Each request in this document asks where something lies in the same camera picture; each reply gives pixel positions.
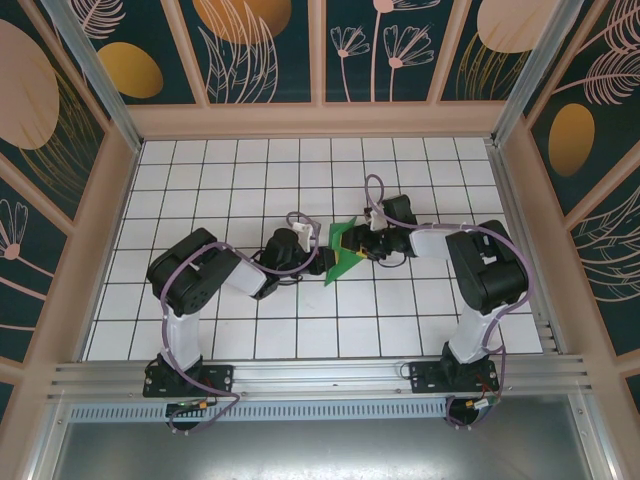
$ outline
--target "wall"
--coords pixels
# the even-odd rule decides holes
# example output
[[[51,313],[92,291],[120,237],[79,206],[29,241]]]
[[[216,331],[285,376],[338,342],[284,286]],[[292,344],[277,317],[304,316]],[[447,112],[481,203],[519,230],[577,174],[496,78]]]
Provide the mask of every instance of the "wall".
[[[141,134],[202,138],[488,134],[557,0],[88,4]]]
[[[0,465],[20,470],[73,359],[133,152],[29,2],[0,10]]]
[[[562,333],[640,478],[640,2],[585,8],[507,154]]]

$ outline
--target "green triangular piece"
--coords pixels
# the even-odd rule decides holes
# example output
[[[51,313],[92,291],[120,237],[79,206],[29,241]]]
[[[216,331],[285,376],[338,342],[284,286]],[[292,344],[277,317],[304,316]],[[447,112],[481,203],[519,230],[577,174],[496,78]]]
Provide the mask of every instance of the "green triangular piece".
[[[340,245],[342,234],[353,227],[355,223],[356,217],[353,217],[347,223],[332,223],[329,227],[329,246],[336,252],[336,264],[327,272],[325,286],[331,284],[363,260],[363,257],[345,250]]]

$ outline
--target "white grid floor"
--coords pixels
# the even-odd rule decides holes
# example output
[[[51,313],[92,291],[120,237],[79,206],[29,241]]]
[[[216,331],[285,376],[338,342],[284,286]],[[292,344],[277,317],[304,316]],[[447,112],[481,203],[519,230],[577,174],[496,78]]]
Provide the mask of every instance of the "white grid floor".
[[[421,222],[506,226],[479,138],[146,142],[85,359],[156,356],[161,311],[146,269],[194,229],[250,255],[299,209],[322,224],[326,245],[332,222],[362,215],[369,173],[386,196],[409,195]],[[364,260],[329,287],[306,276],[260,302],[223,287],[202,311],[201,350],[224,360],[439,355],[462,308],[453,275],[444,261]],[[499,336],[509,353],[542,353],[528,305],[504,319],[494,347]]]

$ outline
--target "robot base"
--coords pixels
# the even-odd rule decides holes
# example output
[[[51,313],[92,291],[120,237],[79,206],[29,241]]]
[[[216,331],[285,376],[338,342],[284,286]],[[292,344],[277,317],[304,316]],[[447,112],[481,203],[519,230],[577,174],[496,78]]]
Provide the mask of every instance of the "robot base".
[[[500,384],[489,356],[461,364],[445,343],[442,358],[433,362],[409,363],[413,393],[482,393],[483,382],[494,392]]]
[[[185,398],[212,396],[180,377],[162,358],[162,355],[158,355],[157,363],[158,365],[148,366],[145,369],[143,397]],[[233,365],[203,365],[202,357],[200,357],[200,360],[185,373],[199,383],[210,385],[217,390],[231,392],[233,368]]]

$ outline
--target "dark green wallpaper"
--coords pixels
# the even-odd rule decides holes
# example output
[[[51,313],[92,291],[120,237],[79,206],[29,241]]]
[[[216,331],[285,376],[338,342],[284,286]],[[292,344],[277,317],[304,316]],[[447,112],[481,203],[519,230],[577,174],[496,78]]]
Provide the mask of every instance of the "dark green wallpaper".
[[[627,387],[631,392],[631,398],[636,406],[636,410],[640,414],[640,374],[627,377]]]
[[[617,355],[640,348],[640,168],[571,232]]]
[[[578,29],[580,28],[580,25],[582,24],[582,21],[584,20],[584,17],[587,15],[587,13],[589,13],[589,9],[593,6],[593,2],[594,1],[595,0],[584,0],[584,3],[582,4],[582,7],[580,8],[580,13],[578,13],[578,16],[576,17],[575,21],[571,25],[571,29],[567,33],[567,36],[564,37],[564,41],[562,42],[562,45],[560,45],[560,48],[558,49],[558,52],[556,53],[555,58],[553,59],[553,61],[549,65],[549,67],[547,68],[544,76],[540,79],[540,83],[538,84],[538,87],[535,89],[535,91],[531,95],[531,98],[529,99],[529,102],[524,107],[524,115],[525,115],[525,117],[529,116],[529,112],[531,112],[531,109],[533,108],[533,106],[538,101],[538,97],[540,96],[540,93],[542,93],[542,90],[546,86],[547,79],[549,78],[551,73],[558,66],[558,63],[562,59],[562,56],[564,55],[564,52],[567,50],[567,47],[571,43],[571,40],[573,40],[574,35],[576,34]]]
[[[2,419],[4,418],[4,412],[9,405],[9,399],[13,393],[13,385],[9,383],[0,382],[0,425],[2,425]]]
[[[67,237],[0,179],[0,356],[21,362]]]
[[[70,5],[127,105],[195,103],[159,0]]]
[[[506,100],[553,5],[472,0],[441,100]]]
[[[306,0],[180,0],[180,7],[211,103],[311,101]]]
[[[565,214],[640,140],[639,111],[640,5],[612,1],[531,129]]]
[[[328,0],[326,101],[370,102],[372,81],[377,102],[426,100],[452,6],[397,2],[384,13],[371,2]]]
[[[16,0],[0,34],[0,154],[73,219],[104,131]]]

